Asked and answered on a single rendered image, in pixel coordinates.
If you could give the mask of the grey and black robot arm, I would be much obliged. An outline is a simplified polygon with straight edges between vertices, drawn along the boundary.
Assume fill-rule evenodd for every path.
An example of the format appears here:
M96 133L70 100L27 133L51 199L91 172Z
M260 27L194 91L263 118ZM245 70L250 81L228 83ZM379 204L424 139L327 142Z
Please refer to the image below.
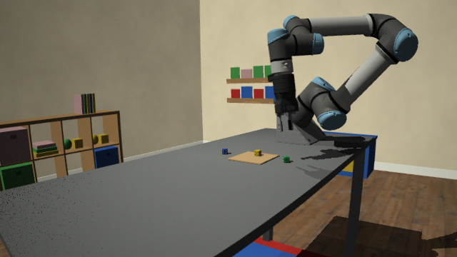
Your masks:
M418 38L412 30L386 14L309 19L291 15L285 18L283 27L267 33L270 62L321 54L323 36L363 34L378 39L375 51L337 91L327 81L316 77L296 97L299 111L292 114L292 120L303 129L310 124L314 114L323 129L341 128L346 123L351 104L390 65L410 60L418 49Z

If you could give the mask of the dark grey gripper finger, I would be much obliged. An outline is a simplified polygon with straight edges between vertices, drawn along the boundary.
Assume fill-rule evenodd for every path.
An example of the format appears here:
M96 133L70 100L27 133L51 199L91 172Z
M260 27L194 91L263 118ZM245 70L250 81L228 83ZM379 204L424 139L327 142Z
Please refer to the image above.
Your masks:
M292 120L292 114L296 114L295 111L293 112L287 112L288 114L288 129L293 130L293 120Z
M284 113L276 114L276 115L277 115L277 121L278 121L278 131L282 132L283 126L282 126L281 116L284 115Z

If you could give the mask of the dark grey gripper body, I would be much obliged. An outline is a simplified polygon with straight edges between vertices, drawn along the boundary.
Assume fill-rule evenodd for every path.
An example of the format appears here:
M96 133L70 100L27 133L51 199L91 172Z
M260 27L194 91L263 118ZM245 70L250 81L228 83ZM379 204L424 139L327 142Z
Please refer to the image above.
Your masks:
M273 82L275 113L299 111L292 60L271 62L271 73L268 82Z

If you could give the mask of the tan flat mat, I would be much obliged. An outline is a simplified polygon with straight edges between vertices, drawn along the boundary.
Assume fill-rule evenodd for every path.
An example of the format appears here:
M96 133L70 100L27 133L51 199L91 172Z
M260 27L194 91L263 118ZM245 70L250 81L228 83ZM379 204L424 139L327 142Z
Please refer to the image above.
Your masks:
M270 161L270 160L272 160L272 159L274 159L276 157L279 157L279 155L261 153L260 156L255 156L254 152L247 151L247 152L239 154L237 156L233 156L231 158L228 158L228 160L240 161L240 162L244 162L244 163L253 163L253 164L261 165L261 164L266 163L267 161Z

